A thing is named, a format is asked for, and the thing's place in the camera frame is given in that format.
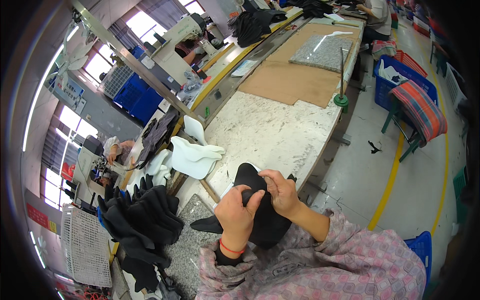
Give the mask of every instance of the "red plastic crate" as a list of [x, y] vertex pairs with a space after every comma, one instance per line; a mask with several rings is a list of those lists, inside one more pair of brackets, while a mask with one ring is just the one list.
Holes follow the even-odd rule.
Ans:
[[412, 68], [415, 72], [422, 75], [423, 77], [426, 78], [428, 76], [427, 72], [425, 72], [425, 70], [410, 55], [403, 52], [402, 50], [397, 49], [396, 54], [393, 57], [397, 61]]
[[413, 28], [415, 30], [417, 30], [418, 32], [420, 32], [422, 35], [424, 35], [426, 37], [430, 37], [430, 31], [426, 30], [425, 28], [422, 28], [422, 27], [418, 26], [417, 23], [413, 23]]

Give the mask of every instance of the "woman sewing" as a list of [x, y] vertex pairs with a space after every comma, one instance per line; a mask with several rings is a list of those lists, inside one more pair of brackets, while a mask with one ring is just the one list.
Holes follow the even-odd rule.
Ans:
[[368, 14], [362, 42], [370, 45], [374, 40], [388, 41], [392, 16], [386, 0], [364, 0], [363, 4], [357, 5], [357, 9]]
[[215, 49], [219, 49], [223, 45], [223, 41], [214, 37], [213, 34], [208, 32], [208, 30], [205, 30], [202, 38], [198, 37], [195, 40], [187, 39], [186, 41], [179, 42], [175, 46], [175, 52], [180, 55], [180, 57], [182, 57], [183, 60], [189, 65], [198, 63], [205, 55], [205, 50], [203, 50], [202, 46], [200, 45], [200, 41], [203, 39], [207, 39], [210, 44], [215, 47]]

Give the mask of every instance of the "plaid cloth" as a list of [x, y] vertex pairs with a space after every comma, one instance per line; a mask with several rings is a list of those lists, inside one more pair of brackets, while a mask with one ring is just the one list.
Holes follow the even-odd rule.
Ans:
[[396, 43], [392, 37], [390, 37], [388, 41], [376, 39], [372, 44], [372, 56], [374, 60], [378, 60], [384, 54], [390, 57], [396, 54]]
[[445, 116], [427, 93], [413, 80], [394, 87], [389, 93], [403, 103], [415, 123], [420, 126], [417, 129], [421, 130], [426, 142], [447, 132]]

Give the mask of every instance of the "blue plastic crate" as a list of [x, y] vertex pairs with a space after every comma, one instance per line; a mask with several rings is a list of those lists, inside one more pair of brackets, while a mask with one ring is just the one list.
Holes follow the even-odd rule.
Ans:
[[430, 272], [432, 270], [432, 236], [428, 231], [422, 232], [414, 239], [404, 240], [405, 244], [415, 252], [425, 265], [427, 271], [427, 282], [430, 281]]
[[136, 59], [139, 59], [144, 52], [145, 52], [145, 50], [143, 50], [142, 47], [140, 47], [140, 46], [135, 46], [135, 48], [133, 48], [132, 55], [133, 55]]
[[163, 97], [149, 87], [129, 111], [129, 114], [141, 120], [144, 126], [146, 126], [162, 100]]
[[[419, 87], [421, 87], [427, 93], [428, 97], [430, 97], [430, 99], [435, 103], [435, 105], [438, 106], [438, 95], [437, 95], [437, 89], [435, 88], [435, 86], [430, 81], [428, 81], [425, 77], [423, 77], [422, 75], [414, 71], [412, 68], [408, 67], [407, 65], [387, 55], [382, 55], [379, 58], [378, 63], [375, 66], [375, 69], [373, 70], [373, 72], [375, 73], [375, 80], [376, 80], [376, 85], [375, 85], [375, 103], [376, 104], [390, 111], [390, 109], [392, 108], [392, 99], [389, 96], [388, 92], [390, 92], [391, 89], [396, 87], [396, 84], [378, 75], [378, 69], [380, 68], [380, 63], [382, 62], [382, 60], [384, 60], [384, 68], [393, 66], [395, 70], [399, 72], [402, 76], [405, 76], [408, 79], [413, 80], [416, 84], [419, 85]], [[410, 120], [405, 118], [403, 120], [408, 125], [413, 127], [413, 124]]]
[[130, 110], [135, 106], [138, 99], [143, 96], [148, 88], [148, 84], [138, 77], [136, 73], [133, 73], [117, 93], [115, 98], [113, 98], [113, 101], [122, 105], [126, 110]]

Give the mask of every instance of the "white sewing machine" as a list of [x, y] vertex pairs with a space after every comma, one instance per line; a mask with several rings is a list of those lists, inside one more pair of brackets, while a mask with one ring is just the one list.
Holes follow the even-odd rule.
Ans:
[[117, 173], [119, 177], [125, 176], [127, 167], [122, 166], [117, 162], [114, 162], [113, 166], [106, 164], [106, 160], [102, 154], [102, 143], [91, 135], [87, 136], [78, 155], [75, 170], [73, 171], [73, 183], [77, 185], [74, 199], [76, 204], [79, 204], [80, 202], [77, 202], [77, 199], [90, 203], [94, 193], [94, 206], [98, 205], [96, 200], [97, 195], [104, 198], [105, 188], [94, 182], [90, 177], [90, 174], [95, 167], [105, 166], [111, 171]]
[[[163, 34], [162, 38], [165, 39], [163, 44], [159, 41], [153, 44], [156, 51], [152, 53], [150, 58], [175, 79], [175, 81], [183, 85], [187, 82], [183, 72], [192, 72], [192, 68], [175, 52], [175, 46], [186, 39], [202, 37], [205, 30], [205, 21], [199, 14], [192, 13], [183, 17], [175, 26]], [[203, 39], [200, 44], [209, 56], [217, 52], [208, 39]]]

